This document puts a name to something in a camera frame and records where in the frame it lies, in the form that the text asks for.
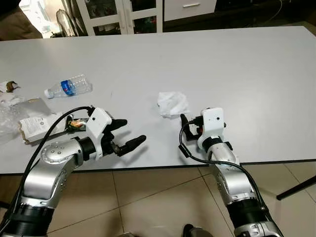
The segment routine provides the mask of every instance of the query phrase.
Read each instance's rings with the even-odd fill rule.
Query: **glass cabinet door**
[[[115,0],[85,0],[90,19],[117,15]]]
[[[130,0],[132,11],[156,8],[156,0]]]
[[[77,0],[90,36],[127,34],[122,0]]]
[[[162,32],[162,0],[123,0],[128,34]]]

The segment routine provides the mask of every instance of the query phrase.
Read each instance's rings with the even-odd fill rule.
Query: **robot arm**
[[[239,166],[232,146],[229,142],[223,142],[223,130],[226,127],[223,110],[209,108],[203,110],[201,116],[191,122],[188,122],[184,115],[181,115],[181,120],[187,140],[197,139],[198,147],[206,152],[205,163],[210,164],[212,174],[216,178],[218,190],[235,227],[235,236],[283,237],[275,222],[268,218],[269,210],[260,204],[260,193],[255,192],[255,183],[251,184],[244,169]],[[197,135],[191,133],[189,123],[198,126]],[[192,157],[181,143],[179,148],[186,157]]]
[[[146,140],[142,135],[124,146],[116,145],[111,132],[126,124],[126,120],[113,119],[104,110],[94,108],[86,126],[88,137],[54,142],[43,148],[25,180],[17,211],[4,217],[10,218],[10,222],[3,236],[46,236],[54,209],[74,169],[89,159],[97,160],[111,153],[123,156]]]

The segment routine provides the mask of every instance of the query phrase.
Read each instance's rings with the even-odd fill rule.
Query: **beige floor tile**
[[[11,202],[21,181],[21,175],[0,176],[0,200]]]
[[[259,188],[278,195],[298,182],[284,164],[245,165]]]
[[[210,174],[211,173],[211,169],[209,166],[206,166],[206,167],[199,167],[198,168],[201,172],[202,175],[207,175],[207,174]]]
[[[72,174],[54,212],[49,231],[118,207],[111,172]]]
[[[283,178],[287,178],[287,175],[282,177],[284,173],[285,172],[281,172],[279,178],[274,175],[276,182],[279,180],[282,183],[285,182]],[[204,179],[210,188],[215,201],[221,209],[230,229],[233,230],[234,227],[230,221],[229,213],[223,204],[219,191],[217,190],[215,178],[213,175],[206,175],[204,176]],[[267,182],[265,185],[266,190],[275,190],[276,188],[277,187],[272,182]],[[261,190],[261,194],[268,205],[272,217],[283,231],[284,236],[316,236],[316,204],[306,192],[301,192],[282,201],[278,201],[275,194],[266,192],[265,190]]]
[[[286,24],[284,26],[305,26],[306,29],[308,29],[313,35],[316,36],[316,26],[312,25],[311,23],[307,21],[294,22],[294,23]]]
[[[120,205],[200,177],[197,168],[115,171],[113,174]]]
[[[301,183],[316,175],[316,162],[290,163],[286,166]],[[305,190],[316,201],[316,185],[312,185]]]
[[[119,209],[51,232],[48,237],[117,237],[123,234]]]
[[[124,230],[141,237],[179,237],[186,223],[232,237],[202,178],[120,208]]]
[[[316,204],[305,191],[281,201],[265,191],[261,194],[285,237],[316,236]]]
[[[216,184],[216,180],[215,177],[212,174],[206,175],[203,177],[205,179],[205,182],[208,186],[208,188],[210,189],[210,191],[212,192],[212,195],[215,199],[215,202],[217,203],[217,205],[219,206],[222,214],[225,217],[225,220],[229,226],[229,228],[231,229],[232,232],[234,232],[234,226],[231,222],[231,219],[229,217],[229,213],[227,208],[225,207],[223,200],[222,200],[222,196],[219,193],[218,189],[217,189],[217,184]]]

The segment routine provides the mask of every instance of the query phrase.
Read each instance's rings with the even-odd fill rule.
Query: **crumpled tissue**
[[[163,117],[171,118],[190,112],[187,97],[179,91],[159,92],[157,103],[159,114]]]

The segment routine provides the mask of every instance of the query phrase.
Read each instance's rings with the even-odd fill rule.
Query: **cable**
[[[281,11],[281,9],[282,9],[282,6],[283,6],[283,0],[279,0],[279,1],[280,1],[280,3],[281,3],[280,8],[279,8],[278,11],[276,12],[276,14],[274,14],[274,16],[271,17],[269,20],[265,21],[265,22],[263,23],[263,25],[267,24],[269,21],[271,21],[273,18],[275,18],[275,17],[280,13],[280,11]]]
[[[260,194],[260,191],[259,191],[259,188],[258,188],[256,182],[254,181],[254,179],[252,178],[252,176],[250,175],[250,173],[249,173],[247,170],[245,170],[243,167],[241,167],[240,165],[237,165],[237,164],[235,164],[235,163],[231,163],[231,162],[227,162],[227,161],[203,160],[203,159],[199,159],[199,158],[197,158],[197,157],[195,157],[195,156],[192,155],[192,153],[189,151],[189,149],[186,147],[186,145],[184,145],[184,143],[183,143],[183,141],[182,141],[183,130],[184,130],[184,128],[185,128],[186,126],[188,126],[189,124],[193,124],[193,121],[189,121],[189,122],[185,123],[185,124],[182,126],[182,128],[181,128],[181,130],[180,130],[180,133],[179,133],[179,143],[180,143],[180,146],[182,146],[182,148],[185,150],[185,152],[187,153],[187,155],[188,155],[191,159],[194,159],[194,160],[196,160],[196,161],[198,161],[198,162],[201,162],[201,163],[205,163],[205,164],[226,164],[226,165],[231,165],[231,166],[236,167],[236,168],[238,168],[239,170],[241,170],[241,171],[247,176],[247,178],[248,178],[248,180],[249,180],[251,186],[253,187],[254,192],[255,192],[255,194],[256,194],[256,196],[257,196],[257,198],[258,198],[258,201],[259,201],[259,203],[260,203],[260,205],[261,205],[261,208],[263,208],[263,210],[265,211],[265,215],[266,215],[267,219],[268,219],[269,221],[273,222],[274,225],[277,227],[278,231],[282,234],[281,230],[279,229],[279,227],[277,226],[277,224],[274,222],[272,216],[270,215],[269,209],[268,209],[267,205],[265,204],[265,202],[264,202],[264,200],[263,200],[263,198],[262,198],[262,196],[261,196],[261,194]]]
[[[46,140],[48,139],[50,133],[52,132],[52,130],[56,127],[56,125],[63,119],[65,118],[66,116],[72,114],[73,112],[76,112],[76,111],[79,111],[79,110],[88,110],[88,113],[92,113],[91,111],[93,110],[94,108],[93,107],[89,107],[89,106],[82,106],[82,107],[78,107],[78,108],[75,108],[75,109],[72,109],[66,113],[64,113],[61,117],[59,117],[54,123],[53,125],[49,128],[49,130],[46,132],[45,136],[43,137],[43,139],[41,140],[39,146],[37,147],[37,149],[35,150],[35,152],[33,153],[32,157],[30,158],[26,168],[25,168],[25,171],[23,173],[23,176],[22,176],[22,179],[21,179],[21,182],[20,182],[20,185],[19,185],[19,188],[18,190],[16,191],[15,195],[14,195],[14,198],[10,204],[10,207],[5,215],[5,217],[7,217],[6,219],[4,218],[2,223],[0,224],[0,235],[3,234],[5,228],[9,225],[10,223],[10,217],[12,214],[15,213],[16,209],[17,209],[17,206],[19,204],[19,200],[22,196],[22,192],[23,192],[23,187],[24,187],[24,184],[25,184],[25,180],[28,176],[28,174],[30,173],[31,169],[32,169],[32,165],[37,157],[37,155],[39,154],[40,150],[42,149],[43,145],[45,144]]]

